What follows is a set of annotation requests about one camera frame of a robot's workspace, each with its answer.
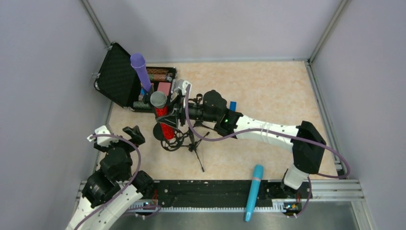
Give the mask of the toy brick car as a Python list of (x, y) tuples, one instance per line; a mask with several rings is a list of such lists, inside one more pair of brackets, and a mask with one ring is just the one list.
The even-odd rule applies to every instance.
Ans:
[(237, 110), (237, 103), (235, 101), (230, 101), (229, 109), (235, 112)]

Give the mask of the teal microphone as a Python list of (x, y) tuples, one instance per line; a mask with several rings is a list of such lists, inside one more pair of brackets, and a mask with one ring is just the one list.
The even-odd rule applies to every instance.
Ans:
[(263, 178), (264, 167), (262, 165), (255, 165), (252, 174), (251, 186), (246, 203), (244, 221), (249, 222), (255, 210), (256, 201), (259, 193), (259, 187)]

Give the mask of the black poker chip case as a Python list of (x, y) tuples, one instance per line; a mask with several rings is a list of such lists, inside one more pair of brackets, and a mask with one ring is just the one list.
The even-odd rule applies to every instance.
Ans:
[[(159, 82), (170, 82), (176, 78), (174, 67), (147, 67), (154, 91)], [(122, 108), (133, 112), (151, 113), (143, 102), (144, 91), (136, 71), (130, 65), (130, 54), (117, 42), (110, 44), (93, 87)]]

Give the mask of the purple microphone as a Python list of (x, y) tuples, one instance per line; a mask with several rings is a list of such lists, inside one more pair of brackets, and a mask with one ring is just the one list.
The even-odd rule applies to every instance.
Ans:
[(141, 53), (134, 53), (130, 56), (130, 65), (136, 71), (142, 88), (146, 95), (151, 94), (152, 84), (148, 76), (146, 60)]

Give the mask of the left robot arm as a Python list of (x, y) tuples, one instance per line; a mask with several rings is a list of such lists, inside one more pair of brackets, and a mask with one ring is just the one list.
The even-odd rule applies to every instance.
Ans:
[(138, 126), (123, 131), (129, 139), (114, 135), (109, 126), (101, 126), (87, 137), (105, 156), (86, 180), (68, 230), (108, 230), (134, 202), (152, 191), (154, 180), (139, 169), (140, 161), (132, 172), (131, 153), (140, 154), (138, 147), (145, 138)]

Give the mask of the red card deck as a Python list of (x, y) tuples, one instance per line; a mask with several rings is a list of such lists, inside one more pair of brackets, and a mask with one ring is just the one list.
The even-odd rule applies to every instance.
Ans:
[(169, 96), (171, 91), (171, 83), (170, 82), (159, 82), (157, 91), (163, 92), (166, 96)]

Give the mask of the red glitter microphone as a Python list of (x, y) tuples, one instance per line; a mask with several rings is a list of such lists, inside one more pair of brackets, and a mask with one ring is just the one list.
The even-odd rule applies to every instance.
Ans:
[[(164, 92), (153, 92), (150, 96), (150, 103), (155, 109), (157, 118), (163, 119), (168, 115), (167, 96)], [(160, 122), (160, 127), (165, 140), (172, 140), (175, 138), (175, 132), (172, 127), (162, 122)]]

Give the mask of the black tripod stand with clip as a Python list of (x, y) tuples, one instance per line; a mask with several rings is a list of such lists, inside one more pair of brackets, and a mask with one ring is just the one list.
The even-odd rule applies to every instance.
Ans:
[(203, 95), (201, 93), (198, 93), (195, 98), (192, 99), (192, 102), (194, 102), (194, 107), (202, 107), (203, 106)]

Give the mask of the black tripod stand with shockmount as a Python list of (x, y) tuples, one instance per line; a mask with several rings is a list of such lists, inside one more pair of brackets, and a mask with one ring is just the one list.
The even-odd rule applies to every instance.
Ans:
[(193, 132), (189, 129), (187, 132), (181, 132), (178, 130), (174, 131), (175, 136), (174, 138), (168, 140), (163, 138), (160, 141), (161, 147), (169, 152), (174, 152), (177, 151), (180, 148), (187, 148), (189, 152), (192, 152), (195, 154), (199, 165), (201, 167), (202, 172), (205, 172), (205, 169), (203, 167), (202, 161), (199, 157), (199, 154), (197, 152), (197, 149), (202, 142), (202, 139), (197, 140)]

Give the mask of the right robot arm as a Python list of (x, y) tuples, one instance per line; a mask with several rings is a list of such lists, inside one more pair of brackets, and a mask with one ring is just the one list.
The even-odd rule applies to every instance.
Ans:
[(288, 126), (254, 119), (228, 108), (227, 101), (215, 90), (190, 99), (182, 89), (172, 101), (157, 91), (150, 96), (150, 102), (156, 110), (156, 121), (162, 126), (163, 140), (173, 140), (176, 147), (183, 142), (177, 140), (179, 126), (187, 125), (192, 138), (211, 142), (249, 139), (288, 151), (293, 155), (293, 164), (283, 176), (282, 185), (292, 190), (298, 190), (308, 176), (319, 174), (327, 145), (310, 122)]

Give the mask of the black round-base mic stand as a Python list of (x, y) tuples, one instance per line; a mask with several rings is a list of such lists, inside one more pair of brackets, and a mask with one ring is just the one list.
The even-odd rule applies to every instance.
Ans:
[[(146, 92), (143, 96), (143, 102), (151, 108), (152, 112), (155, 115), (155, 118), (159, 118), (168, 114), (167, 95), (164, 92)], [(161, 123), (158, 121), (154, 125), (153, 135), (155, 139), (159, 141), (165, 140)]]

